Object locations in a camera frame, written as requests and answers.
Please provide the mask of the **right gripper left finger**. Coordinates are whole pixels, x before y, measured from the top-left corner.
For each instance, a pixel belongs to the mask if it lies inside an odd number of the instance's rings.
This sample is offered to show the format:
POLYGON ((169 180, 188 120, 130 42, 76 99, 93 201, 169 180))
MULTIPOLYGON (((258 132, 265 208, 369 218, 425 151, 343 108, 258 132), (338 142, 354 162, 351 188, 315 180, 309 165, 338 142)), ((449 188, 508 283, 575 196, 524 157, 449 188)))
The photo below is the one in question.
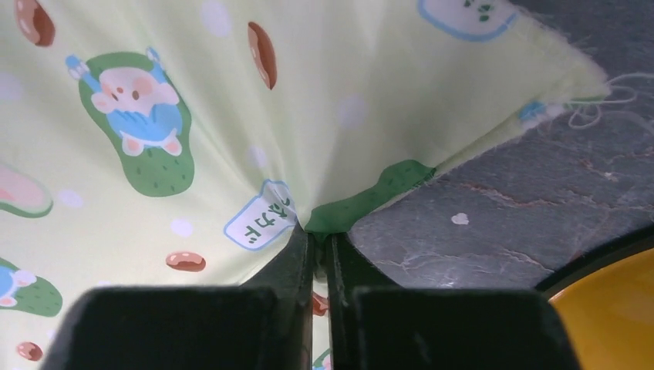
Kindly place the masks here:
POLYGON ((69 309, 44 369, 308 369, 314 244, 296 227, 238 286, 111 287, 69 309))

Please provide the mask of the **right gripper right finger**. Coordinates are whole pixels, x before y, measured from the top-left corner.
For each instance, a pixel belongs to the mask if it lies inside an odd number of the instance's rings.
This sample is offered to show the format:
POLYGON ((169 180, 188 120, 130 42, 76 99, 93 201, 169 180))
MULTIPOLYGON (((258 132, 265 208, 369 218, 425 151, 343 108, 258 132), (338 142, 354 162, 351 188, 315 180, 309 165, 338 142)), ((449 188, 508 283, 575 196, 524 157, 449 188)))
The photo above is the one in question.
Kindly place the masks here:
POLYGON ((555 309, 520 289, 404 288, 325 240, 335 369, 577 369, 555 309))

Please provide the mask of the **green avocado print mat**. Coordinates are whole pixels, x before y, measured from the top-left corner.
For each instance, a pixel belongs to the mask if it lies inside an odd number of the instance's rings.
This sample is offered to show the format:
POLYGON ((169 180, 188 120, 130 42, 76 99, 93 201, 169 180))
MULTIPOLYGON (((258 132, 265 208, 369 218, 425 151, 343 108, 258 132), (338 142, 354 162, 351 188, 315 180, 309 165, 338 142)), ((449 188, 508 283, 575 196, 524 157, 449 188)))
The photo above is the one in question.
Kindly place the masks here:
POLYGON ((242 283, 608 93, 508 1, 3 1, 1 367, 89 289, 242 283))

